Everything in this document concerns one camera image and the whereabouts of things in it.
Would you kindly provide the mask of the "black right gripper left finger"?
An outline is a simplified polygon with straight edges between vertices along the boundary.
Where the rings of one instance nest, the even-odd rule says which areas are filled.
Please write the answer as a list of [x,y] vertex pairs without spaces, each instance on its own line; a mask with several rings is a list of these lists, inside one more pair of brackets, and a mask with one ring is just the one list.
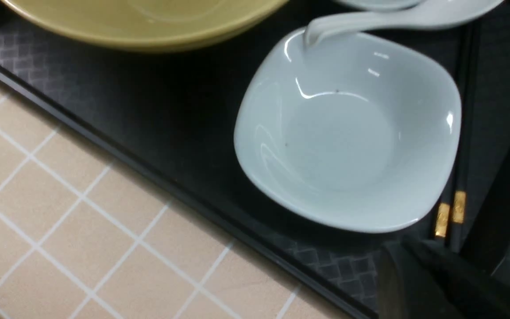
[[431,273],[401,244],[384,245],[377,262],[380,319],[462,319]]

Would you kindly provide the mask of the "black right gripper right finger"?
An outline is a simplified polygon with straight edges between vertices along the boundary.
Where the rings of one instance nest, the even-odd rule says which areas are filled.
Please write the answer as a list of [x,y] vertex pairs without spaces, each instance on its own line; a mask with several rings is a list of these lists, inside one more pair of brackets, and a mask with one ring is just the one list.
[[510,319],[510,287],[435,241],[405,239],[403,246],[427,267],[466,319]]

